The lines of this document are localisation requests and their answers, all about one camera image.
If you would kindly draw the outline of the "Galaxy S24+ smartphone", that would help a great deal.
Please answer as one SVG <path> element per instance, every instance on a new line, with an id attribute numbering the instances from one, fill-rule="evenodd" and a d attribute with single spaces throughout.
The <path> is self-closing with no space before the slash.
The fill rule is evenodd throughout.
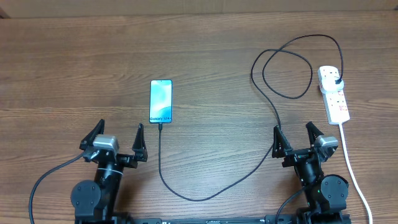
<path id="1" fill-rule="evenodd" d="M 150 123 L 171 123 L 173 106 L 172 80 L 152 80 L 150 82 Z"/>

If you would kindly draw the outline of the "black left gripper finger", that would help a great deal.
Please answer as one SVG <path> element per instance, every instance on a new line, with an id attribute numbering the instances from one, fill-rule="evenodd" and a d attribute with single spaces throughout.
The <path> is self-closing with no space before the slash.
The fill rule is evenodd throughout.
<path id="1" fill-rule="evenodd" d="M 146 162 L 148 158 L 146 143 L 144 140 L 144 125 L 139 124 L 134 144 L 132 145 L 132 151 L 134 151 L 134 160 L 140 162 Z"/>
<path id="2" fill-rule="evenodd" d="M 100 119 L 97 125 L 81 140 L 79 148 L 85 151 L 88 147 L 93 146 L 93 142 L 97 135 L 104 134 L 105 120 Z"/>

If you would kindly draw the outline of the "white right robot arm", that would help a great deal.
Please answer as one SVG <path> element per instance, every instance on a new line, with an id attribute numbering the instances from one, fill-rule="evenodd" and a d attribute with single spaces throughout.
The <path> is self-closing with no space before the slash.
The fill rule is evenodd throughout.
<path id="1" fill-rule="evenodd" d="M 313 123 L 306 124 L 309 148 L 293 149 L 279 126 L 274 127 L 273 158 L 283 158 L 283 167 L 293 167 L 302 188 L 290 196 L 274 216 L 266 216 L 269 223 L 350 223 L 346 209 L 348 181 L 340 175 L 325 175 L 322 163 L 338 148 L 334 136 L 323 134 Z M 300 194 L 304 194 L 307 206 L 296 209 L 294 214 L 283 215 L 284 207 Z"/>

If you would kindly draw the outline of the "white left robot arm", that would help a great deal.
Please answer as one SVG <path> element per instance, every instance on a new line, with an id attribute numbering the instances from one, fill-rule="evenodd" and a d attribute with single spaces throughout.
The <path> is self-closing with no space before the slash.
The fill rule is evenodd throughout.
<path id="1" fill-rule="evenodd" d="M 83 180 L 74 186 L 71 203 L 75 208 L 75 223 L 133 223 L 128 212 L 115 212 L 114 206 L 125 168 L 137 168 L 148 155 L 144 140 L 144 126 L 138 125 L 133 154 L 121 154 L 116 136 L 104 133 L 105 120 L 81 140 L 80 149 L 85 162 L 96 163 L 93 180 Z"/>

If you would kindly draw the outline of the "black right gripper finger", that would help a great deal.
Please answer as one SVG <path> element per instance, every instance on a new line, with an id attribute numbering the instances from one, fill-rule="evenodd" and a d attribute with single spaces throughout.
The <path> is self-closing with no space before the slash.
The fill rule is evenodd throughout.
<path id="1" fill-rule="evenodd" d="M 292 151 L 290 143 L 288 142 L 287 138 L 283 134 L 280 127 L 278 125 L 275 126 L 272 157 L 273 158 L 285 157 L 290 151 Z"/>
<path id="2" fill-rule="evenodd" d="M 317 137 L 322 136 L 323 133 L 310 121 L 305 125 L 307 132 L 308 132 L 308 138 L 310 141 L 311 145 L 315 144 L 315 140 Z"/>

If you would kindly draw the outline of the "white power strip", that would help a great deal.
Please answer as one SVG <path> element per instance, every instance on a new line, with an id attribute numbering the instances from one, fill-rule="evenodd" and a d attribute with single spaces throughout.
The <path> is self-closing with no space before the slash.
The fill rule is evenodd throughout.
<path id="1" fill-rule="evenodd" d="M 321 66 L 318 69 L 317 73 L 319 79 L 319 86 L 320 86 L 321 76 L 327 78 L 334 77 L 336 81 L 340 79 L 340 74 L 338 69 L 333 66 L 329 65 Z M 329 124 L 339 125 L 350 120 L 349 111 L 343 89 L 341 91 L 329 94 L 322 93 L 322 96 Z"/>

